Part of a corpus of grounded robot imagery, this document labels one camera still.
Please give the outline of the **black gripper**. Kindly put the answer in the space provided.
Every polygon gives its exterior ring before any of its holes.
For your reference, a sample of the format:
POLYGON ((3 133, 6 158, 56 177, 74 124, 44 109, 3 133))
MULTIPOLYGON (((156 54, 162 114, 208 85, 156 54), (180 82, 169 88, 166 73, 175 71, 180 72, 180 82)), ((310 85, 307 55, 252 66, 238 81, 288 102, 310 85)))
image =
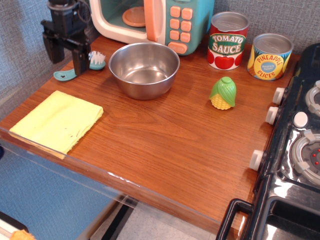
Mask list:
POLYGON ((64 48, 72 51, 74 71, 77 76, 89 69, 89 39, 86 36, 91 17, 86 4, 48 4, 51 20, 42 20, 43 42, 53 64, 65 59, 64 48))

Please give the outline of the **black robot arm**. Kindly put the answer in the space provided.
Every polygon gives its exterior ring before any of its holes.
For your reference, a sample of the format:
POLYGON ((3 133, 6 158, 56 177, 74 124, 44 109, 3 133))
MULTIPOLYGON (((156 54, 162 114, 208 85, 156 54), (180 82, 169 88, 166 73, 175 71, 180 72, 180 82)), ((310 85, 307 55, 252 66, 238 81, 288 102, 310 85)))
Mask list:
POLYGON ((91 9, 84 0, 49 0, 51 20, 42 20, 43 43, 54 64, 65 59, 65 49, 71 51, 77 76, 89 69, 91 43, 86 29, 91 21, 91 9))

